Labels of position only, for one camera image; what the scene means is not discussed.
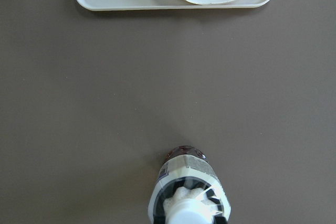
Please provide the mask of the tea bottle rack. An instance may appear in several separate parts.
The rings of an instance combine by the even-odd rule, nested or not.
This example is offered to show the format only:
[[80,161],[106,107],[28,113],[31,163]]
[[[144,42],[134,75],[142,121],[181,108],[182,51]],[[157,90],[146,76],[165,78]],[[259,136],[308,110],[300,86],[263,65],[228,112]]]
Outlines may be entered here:
[[228,223],[231,206],[206,156],[178,146],[166,156],[150,198],[151,223]]

